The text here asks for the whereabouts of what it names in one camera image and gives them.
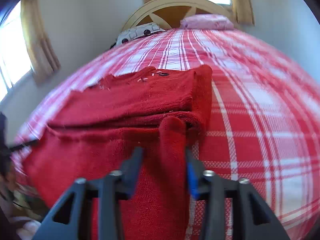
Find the cream wooden headboard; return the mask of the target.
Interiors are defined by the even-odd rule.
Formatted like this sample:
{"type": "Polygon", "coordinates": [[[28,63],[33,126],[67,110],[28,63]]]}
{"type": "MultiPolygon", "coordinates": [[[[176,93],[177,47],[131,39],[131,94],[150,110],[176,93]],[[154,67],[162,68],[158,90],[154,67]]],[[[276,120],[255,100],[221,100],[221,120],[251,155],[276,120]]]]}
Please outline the cream wooden headboard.
{"type": "Polygon", "coordinates": [[[238,27],[232,13],[209,0],[151,0],[129,17],[122,31],[150,22],[170,30],[178,28],[182,19],[196,14],[223,15],[238,27]]]}

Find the white patterned pillow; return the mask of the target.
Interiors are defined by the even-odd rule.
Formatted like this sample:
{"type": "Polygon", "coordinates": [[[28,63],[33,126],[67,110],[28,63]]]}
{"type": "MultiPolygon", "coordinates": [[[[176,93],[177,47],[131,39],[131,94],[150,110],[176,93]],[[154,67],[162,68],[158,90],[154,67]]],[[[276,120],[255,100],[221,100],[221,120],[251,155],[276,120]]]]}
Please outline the white patterned pillow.
{"type": "Polygon", "coordinates": [[[122,31],[117,37],[116,46],[160,32],[165,32],[165,30],[162,29],[158,24],[153,22],[138,25],[136,27],[122,31]]]}

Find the pink pillow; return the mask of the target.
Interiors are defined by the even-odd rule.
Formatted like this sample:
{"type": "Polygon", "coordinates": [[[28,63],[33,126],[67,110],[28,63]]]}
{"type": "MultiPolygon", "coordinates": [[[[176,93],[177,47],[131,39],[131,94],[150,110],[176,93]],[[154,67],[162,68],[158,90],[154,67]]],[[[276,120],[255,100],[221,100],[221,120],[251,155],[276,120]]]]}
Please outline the pink pillow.
{"type": "Polygon", "coordinates": [[[223,15],[198,14],[180,21],[181,29],[233,30],[234,24],[223,15]]]}

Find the side window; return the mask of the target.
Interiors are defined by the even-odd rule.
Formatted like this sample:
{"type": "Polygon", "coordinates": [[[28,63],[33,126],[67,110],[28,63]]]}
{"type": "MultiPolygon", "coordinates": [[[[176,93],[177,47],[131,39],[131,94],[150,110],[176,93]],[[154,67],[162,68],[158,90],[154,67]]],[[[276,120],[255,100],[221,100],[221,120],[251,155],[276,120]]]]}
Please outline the side window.
{"type": "Polygon", "coordinates": [[[31,71],[21,24],[21,4],[17,3],[0,28],[1,86],[3,100],[16,84],[31,71]]]}

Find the red knit sweater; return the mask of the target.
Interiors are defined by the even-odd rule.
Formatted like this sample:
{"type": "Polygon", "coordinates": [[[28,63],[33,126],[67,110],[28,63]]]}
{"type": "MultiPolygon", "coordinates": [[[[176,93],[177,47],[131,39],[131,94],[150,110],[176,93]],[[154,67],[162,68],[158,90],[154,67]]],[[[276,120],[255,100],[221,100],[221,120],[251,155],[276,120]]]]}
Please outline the red knit sweater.
{"type": "Polygon", "coordinates": [[[140,146],[137,188],[121,205],[125,238],[184,239],[190,199],[185,148],[204,135],[211,107],[207,65],[108,75],[71,92],[23,161],[24,171],[53,206],[76,178],[101,178],[140,146]]]}

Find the red white plaid blanket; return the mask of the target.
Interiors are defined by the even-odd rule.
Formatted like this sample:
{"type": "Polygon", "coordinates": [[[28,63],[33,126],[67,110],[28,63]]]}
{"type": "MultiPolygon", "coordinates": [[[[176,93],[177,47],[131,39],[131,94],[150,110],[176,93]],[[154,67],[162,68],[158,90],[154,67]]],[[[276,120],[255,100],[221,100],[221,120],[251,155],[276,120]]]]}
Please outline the red white plaid blanket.
{"type": "MultiPolygon", "coordinates": [[[[249,179],[289,238],[304,239],[319,218],[319,85],[280,51],[242,31],[172,29],[114,47],[48,94],[18,138],[40,140],[71,92],[108,75],[203,65],[212,69],[210,123],[187,147],[222,178],[249,179]]],[[[23,167],[32,149],[13,160],[19,188],[40,196],[23,167]]],[[[184,239],[198,239],[203,202],[188,195],[184,239]]]]}

